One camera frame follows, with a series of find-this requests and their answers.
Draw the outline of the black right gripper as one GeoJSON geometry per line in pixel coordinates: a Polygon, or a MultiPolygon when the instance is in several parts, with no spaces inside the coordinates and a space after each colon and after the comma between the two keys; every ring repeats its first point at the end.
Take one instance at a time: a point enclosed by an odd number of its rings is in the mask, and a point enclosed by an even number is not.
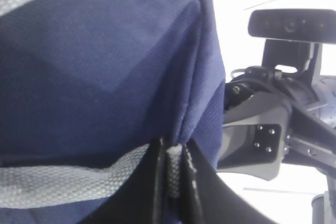
{"type": "Polygon", "coordinates": [[[217,171],[272,180],[282,163],[335,177],[335,77],[238,71],[226,87],[217,171]]]}

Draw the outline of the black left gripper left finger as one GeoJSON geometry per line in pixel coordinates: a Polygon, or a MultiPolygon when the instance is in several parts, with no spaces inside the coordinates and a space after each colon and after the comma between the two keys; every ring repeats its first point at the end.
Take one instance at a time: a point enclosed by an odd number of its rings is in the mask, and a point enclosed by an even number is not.
{"type": "Polygon", "coordinates": [[[81,223],[163,223],[165,186],[165,144],[155,138],[127,181],[81,223]]]}

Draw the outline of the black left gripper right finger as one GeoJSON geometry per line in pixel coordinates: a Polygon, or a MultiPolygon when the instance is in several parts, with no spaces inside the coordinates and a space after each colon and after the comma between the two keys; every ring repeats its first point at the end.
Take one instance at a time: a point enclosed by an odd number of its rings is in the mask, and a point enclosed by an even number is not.
{"type": "Polygon", "coordinates": [[[182,223],[274,223],[231,190],[190,140],[181,157],[182,223]]]}

